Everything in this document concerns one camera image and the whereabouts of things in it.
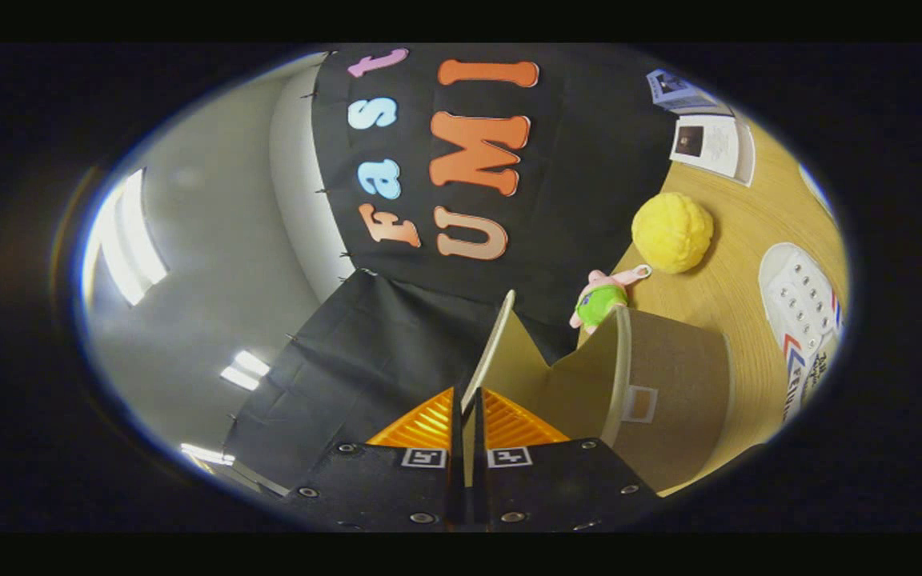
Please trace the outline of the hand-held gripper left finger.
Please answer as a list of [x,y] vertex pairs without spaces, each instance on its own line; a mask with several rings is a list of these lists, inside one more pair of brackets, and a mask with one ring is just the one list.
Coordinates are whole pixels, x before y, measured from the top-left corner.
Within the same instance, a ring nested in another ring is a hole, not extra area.
[[335,441],[281,498],[315,531],[440,533],[466,518],[461,413],[453,390],[369,441]]

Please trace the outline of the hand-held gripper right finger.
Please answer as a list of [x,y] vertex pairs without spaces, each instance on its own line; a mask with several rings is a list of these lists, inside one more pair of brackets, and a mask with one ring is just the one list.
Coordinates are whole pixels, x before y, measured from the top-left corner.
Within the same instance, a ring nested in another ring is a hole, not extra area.
[[475,402],[473,525],[489,533],[625,531],[661,498],[600,438],[490,446],[489,393]]

